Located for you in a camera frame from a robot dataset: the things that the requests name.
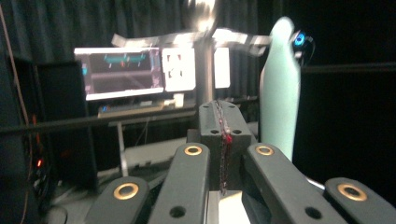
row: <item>white cylindrical device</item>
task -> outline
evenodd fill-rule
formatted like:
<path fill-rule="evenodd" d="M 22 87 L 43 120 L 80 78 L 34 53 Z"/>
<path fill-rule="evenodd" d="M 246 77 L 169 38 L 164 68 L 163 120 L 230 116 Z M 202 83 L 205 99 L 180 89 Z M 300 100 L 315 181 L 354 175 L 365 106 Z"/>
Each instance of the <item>white cylindrical device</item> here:
<path fill-rule="evenodd" d="M 294 59 L 290 37 L 294 25 L 280 18 L 271 31 L 272 42 L 260 80 L 261 142 L 278 147 L 289 160 L 300 99 L 300 65 Z"/>

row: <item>brass bushing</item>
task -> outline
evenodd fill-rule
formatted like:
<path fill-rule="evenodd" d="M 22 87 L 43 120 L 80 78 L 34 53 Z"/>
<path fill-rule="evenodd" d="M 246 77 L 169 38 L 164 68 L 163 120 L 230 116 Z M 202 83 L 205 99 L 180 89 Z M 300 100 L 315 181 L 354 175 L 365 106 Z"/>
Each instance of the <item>brass bushing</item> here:
<path fill-rule="evenodd" d="M 192 146 L 192 147 L 186 147 L 186 149 L 184 149 L 184 152 L 189 156 L 196 156 L 201 154 L 202 149 L 197 146 Z"/>
<path fill-rule="evenodd" d="M 125 193 L 120 193 L 120 191 L 124 188 L 132 188 L 132 190 L 130 192 L 125 192 Z M 134 184 L 134 183 L 125 183 L 125 184 L 121 184 L 119 185 L 115 190 L 114 190 L 114 197 L 118 200 L 128 200 L 133 198 L 136 193 L 139 191 L 139 187 Z"/>
<path fill-rule="evenodd" d="M 367 200 L 367 194 L 363 190 L 351 184 L 338 185 L 338 191 L 340 191 L 342 195 L 353 201 L 364 202 Z"/>
<path fill-rule="evenodd" d="M 271 156 L 272 154 L 274 154 L 274 150 L 266 146 L 256 147 L 256 151 L 263 156 Z"/>

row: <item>monitor screen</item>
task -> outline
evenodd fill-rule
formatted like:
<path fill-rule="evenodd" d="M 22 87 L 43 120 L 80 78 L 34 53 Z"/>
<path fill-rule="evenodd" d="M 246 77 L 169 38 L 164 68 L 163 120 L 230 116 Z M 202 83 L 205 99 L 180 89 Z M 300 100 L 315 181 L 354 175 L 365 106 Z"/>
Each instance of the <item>monitor screen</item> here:
<path fill-rule="evenodd" d="M 163 49 L 163 76 L 166 91 L 191 91 L 195 88 L 194 49 Z M 217 48 L 214 55 L 216 89 L 230 87 L 230 52 Z"/>
<path fill-rule="evenodd" d="M 158 48 L 75 49 L 75 56 L 87 101 L 163 92 Z"/>

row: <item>blue light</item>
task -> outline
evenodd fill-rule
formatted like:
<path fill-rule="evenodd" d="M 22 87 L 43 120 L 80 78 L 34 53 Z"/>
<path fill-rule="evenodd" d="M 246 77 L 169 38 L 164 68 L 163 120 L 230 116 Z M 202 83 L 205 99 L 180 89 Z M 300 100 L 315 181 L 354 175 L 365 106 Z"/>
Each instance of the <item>blue light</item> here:
<path fill-rule="evenodd" d="M 297 37 L 294 39 L 294 45 L 301 46 L 304 43 L 304 41 L 305 41 L 305 35 L 299 33 Z"/>

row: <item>metal pole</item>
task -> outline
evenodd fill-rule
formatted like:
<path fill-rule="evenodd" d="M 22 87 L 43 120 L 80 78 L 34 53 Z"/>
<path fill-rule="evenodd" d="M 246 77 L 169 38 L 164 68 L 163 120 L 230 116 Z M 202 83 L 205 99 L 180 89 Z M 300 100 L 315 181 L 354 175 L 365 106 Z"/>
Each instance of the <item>metal pole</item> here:
<path fill-rule="evenodd" d="M 211 36 L 195 42 L 196 104 L 215 99 L 214 43 Z"/>
<path fill-rule="evenodd" d="M 117 133 L 119 135 L 120 164 L 121 164 L 122 176 L 128 176 L 128 164 L 126 162 L 126 157 L 125 157 L 125 145 L 124 145 L 124 142 L 123 142 L 123 132 L 122 132 L 122 124 L 121 124 L 121 122 L 117 123 Z"/>

